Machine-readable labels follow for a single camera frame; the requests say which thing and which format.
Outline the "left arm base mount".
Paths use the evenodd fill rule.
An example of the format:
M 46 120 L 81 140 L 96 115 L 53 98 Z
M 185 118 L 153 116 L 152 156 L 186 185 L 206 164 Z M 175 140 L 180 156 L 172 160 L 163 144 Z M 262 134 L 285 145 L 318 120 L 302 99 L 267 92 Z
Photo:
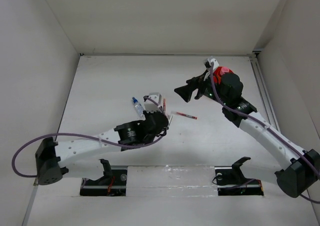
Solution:
M 83 197 L 125 197 L 127 190 L 128 166 L 111 166 L 101 159 L 103 176 L 97 180 L 83 178 L 79 195 Z

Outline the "pink capped glue stick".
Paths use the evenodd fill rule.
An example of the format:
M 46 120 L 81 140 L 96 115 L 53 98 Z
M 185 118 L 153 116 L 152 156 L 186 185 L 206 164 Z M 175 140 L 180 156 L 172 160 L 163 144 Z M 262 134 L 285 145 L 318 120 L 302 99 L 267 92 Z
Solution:
M 221 72 L 222 74 L 229 73 L 229 72 L 230 72 L 230 69 L 229 69 L 228 67 L 222 67 L 221 70 L 220 70 L 220 72 Z

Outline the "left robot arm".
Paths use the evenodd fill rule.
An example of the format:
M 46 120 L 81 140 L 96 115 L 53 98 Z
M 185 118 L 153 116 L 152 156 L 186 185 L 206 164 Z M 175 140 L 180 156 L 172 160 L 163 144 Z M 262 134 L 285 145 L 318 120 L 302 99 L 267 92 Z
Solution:
M 57 142 L 53 137 L 42 140 L 35 153 L 37 181 L 39 185 L 50 185 L 60 181 L 70 172 L 67 165 L 77 160 L 105 152 L 117 147 L 122 150 L 150 146 L 166 136 L 170 121 L 161 111 L 143 112 L 145 119 L 116 126 L 96 136 L 63 133 L 63 136 L 80 137 L 72 141 Z

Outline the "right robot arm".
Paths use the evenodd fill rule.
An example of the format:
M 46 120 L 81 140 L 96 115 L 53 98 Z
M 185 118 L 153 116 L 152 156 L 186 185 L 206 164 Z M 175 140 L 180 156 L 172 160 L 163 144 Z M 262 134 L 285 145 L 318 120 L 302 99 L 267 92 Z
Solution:
M 222 113 L 237 128 L 254 138 L 277 161 L 272 166 L 249 166 L 244 156 L 231 165 L 227 173 L 216 176 L 219 186 L 234 191 L 251 182 L 262 180 L 277 185 L 287 196 L 297 198 L 320 179 L 320 154 L 290 142 L 268 124 L 258 110 L 242 97 L 243 83 L 238 75 L 205 72 L 174 89 L 186 103 L 194 91 L 195 99 L 206 96 L 222 105 Z

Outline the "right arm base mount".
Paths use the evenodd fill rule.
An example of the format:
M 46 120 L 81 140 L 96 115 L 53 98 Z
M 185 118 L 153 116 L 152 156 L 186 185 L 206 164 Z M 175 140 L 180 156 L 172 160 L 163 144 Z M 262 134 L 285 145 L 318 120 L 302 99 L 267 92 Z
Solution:
M 216 166 L 212 184 L 217 186 L 218 196 L 264 196 L 262 182 L 245 178 L 241 166 L 250 157 L 242 157 L 231 166 Z

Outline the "orange gel pen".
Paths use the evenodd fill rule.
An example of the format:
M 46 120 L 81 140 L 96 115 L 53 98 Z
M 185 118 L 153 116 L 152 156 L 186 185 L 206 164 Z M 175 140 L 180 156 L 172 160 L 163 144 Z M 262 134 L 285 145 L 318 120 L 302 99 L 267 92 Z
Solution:
M 162 108 L 163 108 L 163 111 L 166 113 L 166 99 L 163 98 L 162 100 Z

